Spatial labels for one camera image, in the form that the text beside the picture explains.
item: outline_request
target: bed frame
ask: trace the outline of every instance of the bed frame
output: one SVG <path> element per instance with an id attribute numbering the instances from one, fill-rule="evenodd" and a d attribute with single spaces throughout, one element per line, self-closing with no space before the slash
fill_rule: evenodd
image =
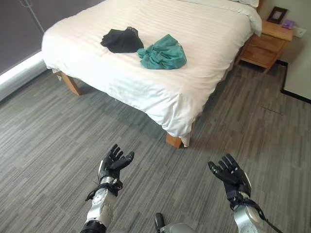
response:
<path id="1" fill-rule="evenodd" d="M 260 10 L 260 8 L 262 7 L 263 5 L 263 2 L 264 0 L 260 0 L 259 1 L 259 5 L 258 5 L 258 8 L 257 8 L 257 12 Z M 226 79 L 226 76 L 228 74 L 228 72 L 230 70 L 232 70 L 233 68 L 233 64 L 235 63 L 235 61 L 233 61 L 230 65 L 230 67 L 227 69 L 224 77 L 221 79 L 221 81 L 225 80 Z M 59 72 L 59 75 L 62 77 L 62 79 L 64 80 L 64 82 L 66 83 L 66 85 L 69 87 L 69 89 L 76 95 L 80 96 L 81 95 L 81 92 L 77 86 L 77 84 L 74 82 L 74 79 L 68 75 L 66 75 L 65 73 L 63 72 Z M 173 137 L 171 136 L 170 134 L 166 134 L 166 142 L 172 146 L 174 146 L 175 148 L 180 148 L 180 146 L 182 145 L 182 141 L 179 137 Z"/>

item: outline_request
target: pillow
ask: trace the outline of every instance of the pillow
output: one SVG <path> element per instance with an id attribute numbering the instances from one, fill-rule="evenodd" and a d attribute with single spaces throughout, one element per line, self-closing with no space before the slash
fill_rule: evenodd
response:
<path id="1" fill-rule="evenodd" d="M 259 5 L 259 0 L 230 0 L 230 1 L 239 1 L 240 3 L 248 4 L 255 8 L 258 7 Z"/>

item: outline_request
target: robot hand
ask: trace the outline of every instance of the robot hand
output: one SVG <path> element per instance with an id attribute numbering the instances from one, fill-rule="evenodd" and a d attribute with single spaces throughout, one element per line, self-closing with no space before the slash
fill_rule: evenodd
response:
<path id="1" fill-rule="evenodd" d="M 115 196 L 118 191 L 123 188 L 120 181 L 120 170 L 128 166 L 134 159 L 134 152 L 130 152 L 127 156 L 122 156 L 123 151 L 115 144 L 107 155 L 101 160 L 98 169 L 99 186 L 91 191 L 86 200 L 93 199 L 97 190 L 107 188 Z"/>
<path id="2" fill-rule="evenodd" d="M 223 161 L 219 161 L 219 165 L 209 162 L 209 169 L 213 174 L 224 182 L 227 199 L 230 202 L 236 199 L 243 199 L 241 193 L 251 196 L 251 184 L 246 173 L 240 168 L 238 163 L 230 154 L 222 157 Z"/>
<path id="3" fill-rule="evenodd" d="M 120 170 L 128 166 L 134 159 L 134 152 L 122 156 L 123 151 L 115 144 L 101 161 L 98 170 L 98 180 L 101 182 L 104 177 L 120 179 Z"/>

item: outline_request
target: wooden nightstand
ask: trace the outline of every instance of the wooden nightstand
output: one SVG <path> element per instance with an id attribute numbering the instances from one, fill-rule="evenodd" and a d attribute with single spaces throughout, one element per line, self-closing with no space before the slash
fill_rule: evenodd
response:
<path id="1" fill-rule="evenodd" d="M 293 31 L 280 24 L 262 22 L 261 36 L 253 35 L 244 45 L 237 63 L 242 60 L 265 68 L 266 74 L 293 38 Z"/>

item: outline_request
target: bed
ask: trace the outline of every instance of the bed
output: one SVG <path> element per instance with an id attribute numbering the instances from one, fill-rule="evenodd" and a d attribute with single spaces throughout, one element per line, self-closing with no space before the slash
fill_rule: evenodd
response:
<path id="1" fill-rule="evenodd" d="M 138 30 L 145 48 L 170 34 L 182 45 L 180 69 L 150 70 L 137 53 L 111 53 L 100 42 L 110 29 Z M 229 0 L 105 0 L 49 28 L 42 41 L 48 68 L 69 88 L 74 78 L 145 112 L 168 133 L 167 142 L 189 146 L 193 123 L 239 49 L 260 34 L 249 5 Z"/>

